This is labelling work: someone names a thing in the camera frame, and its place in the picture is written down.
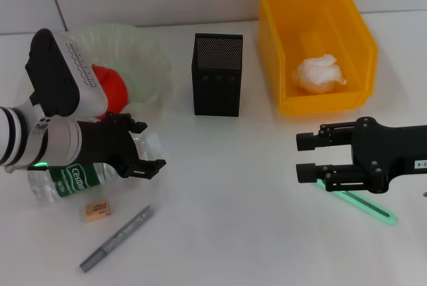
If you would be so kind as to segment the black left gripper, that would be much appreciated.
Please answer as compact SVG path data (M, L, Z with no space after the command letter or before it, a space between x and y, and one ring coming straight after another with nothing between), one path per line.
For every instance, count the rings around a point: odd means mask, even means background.
M152 179L166 165L166 160L139 159L131 136L147 129L147 123L136 121L129 113L107 113L98 122L80 121L80 163L105 163L120 177Z

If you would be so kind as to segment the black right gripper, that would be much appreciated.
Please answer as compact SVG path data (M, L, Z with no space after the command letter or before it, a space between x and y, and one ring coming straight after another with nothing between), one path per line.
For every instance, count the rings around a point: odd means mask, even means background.
M351 144L354 165L296 165L299 183L320 180L326 191L385 193L399 176L426 173L425 125L387 127L361 117L356 124L322 124L317 134L298 133L296 144L298 151Z

